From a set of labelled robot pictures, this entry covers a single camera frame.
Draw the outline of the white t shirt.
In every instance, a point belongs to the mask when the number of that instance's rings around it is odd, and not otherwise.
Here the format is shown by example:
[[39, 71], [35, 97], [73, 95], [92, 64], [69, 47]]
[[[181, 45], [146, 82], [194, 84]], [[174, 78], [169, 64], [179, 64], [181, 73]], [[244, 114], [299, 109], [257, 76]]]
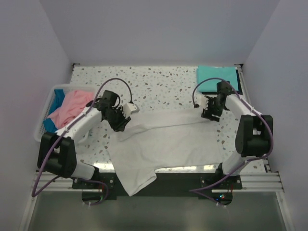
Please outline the white t shirt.
[[112, 133], [107, 152], [129, 196], [154, 182], [157, 169], [222, 162], [214, 124], [198, 108], [133, 114], [123, 132]]

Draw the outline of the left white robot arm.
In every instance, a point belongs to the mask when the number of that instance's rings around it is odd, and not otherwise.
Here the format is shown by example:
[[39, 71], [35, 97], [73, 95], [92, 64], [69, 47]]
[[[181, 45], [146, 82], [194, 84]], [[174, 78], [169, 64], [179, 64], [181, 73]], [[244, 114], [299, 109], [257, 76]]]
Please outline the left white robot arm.
[[123, 132], [131, 120], [132, 113], [138, 111], [133, 102], [119, 105], [119, 96], [105, 90], [102, 97], [91, 100], [83, 111], [68, 125], [56, 132], [45, 132], [41, 137], [37, 166], [63, 178], [80, 178], [89, 189], [100, 183], [98, 169], [77, 161], [75, 145], [102, 121], [107, 121], [115, 132]]

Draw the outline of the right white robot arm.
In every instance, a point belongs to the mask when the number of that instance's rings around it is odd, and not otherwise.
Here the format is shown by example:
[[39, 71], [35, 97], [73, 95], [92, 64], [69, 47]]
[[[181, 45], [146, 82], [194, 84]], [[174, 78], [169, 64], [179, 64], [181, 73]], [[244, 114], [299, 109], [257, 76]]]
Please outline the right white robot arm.
[[240, 175], [250, 162], [267, 158], [273, 150], [273, 117], [264, 115], [243, 99], [228, 81], [217, 83], [217, 96], [205, 96], [201, 100], [201, 117], [210, 121], [220, 121], [224, 110], [229, 110], [239, 120], [235, 136], [235, 151], [218, 166], [214, 182], [226, 189], [231, 184], [231, 177]]

